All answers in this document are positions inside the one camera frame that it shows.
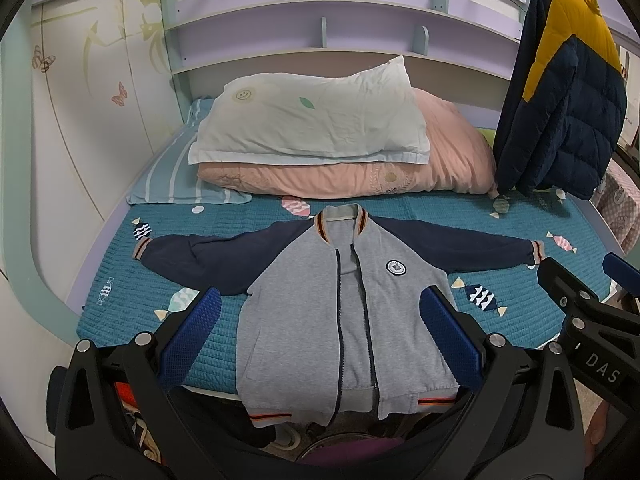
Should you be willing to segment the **teal quilted bedspread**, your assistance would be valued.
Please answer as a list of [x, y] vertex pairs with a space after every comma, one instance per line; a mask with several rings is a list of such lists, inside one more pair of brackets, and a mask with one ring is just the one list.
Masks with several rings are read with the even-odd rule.
[[[412, 193], [367, 197], [361, 205], [376, 216], [419, 219], [459, 229], [541, 240], [548, 256], [575, 274], [600, 298], [608, 296], [611, 280], [602, 260], [618, 252], [611, 230], [585, 200], [555, 192], [527, 198], [512, 193], [500, 200], [485, 195], [451, 192]], [[108, 246], [96, 271], [80, 317], [77, 333], [97, 346], [119, 346], [160, 326], [158, 312], [171, 307], [179, 285], [161, 278], [134, 260], [135, 218], [149, 223], [153, 233], [233, 236], [256, 231], [291, 214], [280, 200], [255, 196], [243, 205], [207, 205], [196, 214], [189, 205], [136, 205], [131, 207]], [[564, 315], [538, 286], [536, 272], [518, 268], [462, 273], [466, 284], [481, 284], [496, 296], [504, 313], [483, 312], [454, 291], [458, 308], [473, 315], [487, 333], [500, 333], [517, 346], [537, 348], [559, 333]], [[244, 299], [222, 300], [221, 316], [198, 358], [186, 375], [186, 384], [223, 394], [235, 392], [235, 333]]]

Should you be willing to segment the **navy and yellow puffer jacket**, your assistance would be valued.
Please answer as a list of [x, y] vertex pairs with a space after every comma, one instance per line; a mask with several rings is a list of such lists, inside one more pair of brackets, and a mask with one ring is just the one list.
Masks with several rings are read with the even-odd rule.
[[627, 95], [598, 0], [529, 0], [492, 152], [499, 194], [588, 200], [623, 129]]

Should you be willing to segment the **pink patterned blanket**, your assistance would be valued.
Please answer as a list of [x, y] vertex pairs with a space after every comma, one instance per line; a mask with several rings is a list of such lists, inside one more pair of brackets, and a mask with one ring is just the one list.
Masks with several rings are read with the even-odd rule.
[[612, 231], [625, 254], [639, 240], [639, 188], [625, 170], [611, 159], [590, 202]]

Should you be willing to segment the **purple wall shelf unit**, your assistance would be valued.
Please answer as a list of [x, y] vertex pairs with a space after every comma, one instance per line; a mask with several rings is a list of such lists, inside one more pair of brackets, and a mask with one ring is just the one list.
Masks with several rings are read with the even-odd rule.
[[516, 0], [162, 0], [170, 67], [194, 92], [259, 72], [343, 76], [402, 56], [411, 83], [500, 107], [522, 31]]

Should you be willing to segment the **white pillow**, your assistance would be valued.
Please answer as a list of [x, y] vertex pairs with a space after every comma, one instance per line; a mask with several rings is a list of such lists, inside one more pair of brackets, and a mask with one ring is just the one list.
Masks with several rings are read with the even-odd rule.
[[260, 73], [230, 81], [198, 126], [189, 162], [425, 165], [430, 154], [426, 120], [396, 56], [346, 77]]

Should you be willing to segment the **pink folded duvet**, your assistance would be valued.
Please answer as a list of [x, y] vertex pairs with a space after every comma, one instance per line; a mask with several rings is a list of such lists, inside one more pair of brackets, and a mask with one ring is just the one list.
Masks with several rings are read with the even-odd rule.
[[416, 89], [416, 104], [426, 121], [431, 143], [426, 165], [363, 162], [322, 166], [259, 166], [239, 162], [206, 162], [198, 177], [220, 188], [312, 200], [431, 191], [498, 196], [495, 159], [480, 130], [456, 104]]

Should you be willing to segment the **mint green bed frame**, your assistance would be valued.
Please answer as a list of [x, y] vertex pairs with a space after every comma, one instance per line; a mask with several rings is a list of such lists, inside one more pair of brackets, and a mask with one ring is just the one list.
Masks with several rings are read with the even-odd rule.
[[32, 255], [32, 3], [1, 40], [1, 255], [12, 292], [41, 327], [72, 346], [78, 315], [44, 281]]

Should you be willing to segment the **grey and navy jacket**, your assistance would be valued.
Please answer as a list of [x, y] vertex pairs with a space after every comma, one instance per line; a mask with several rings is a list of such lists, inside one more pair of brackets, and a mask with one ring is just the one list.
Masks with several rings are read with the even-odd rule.
[[142, 237], [134, 258], [184, 287], [244, 297], [235, 388], [257, 427], [343, 412], [440, 413], [459, 382], [420, 315], [456, 272], [533, 266], [539, 240], [329, 206], [231, 238]]

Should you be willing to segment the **blue striped pillow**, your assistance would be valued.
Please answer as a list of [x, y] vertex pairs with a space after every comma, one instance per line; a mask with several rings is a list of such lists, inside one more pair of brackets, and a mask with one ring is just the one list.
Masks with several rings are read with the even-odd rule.
[[191, 145], [198, 137], [198, 127], [212, 110], [213, 102], [213, 98], [198, 98], [192, 102], [186, 123], [130, 188], [126, 197], [130, 206], [239, 205], [252, 199], [250, 194], [220, 188], [201, 180], [198, 177], [198, 167], [189, 164]]

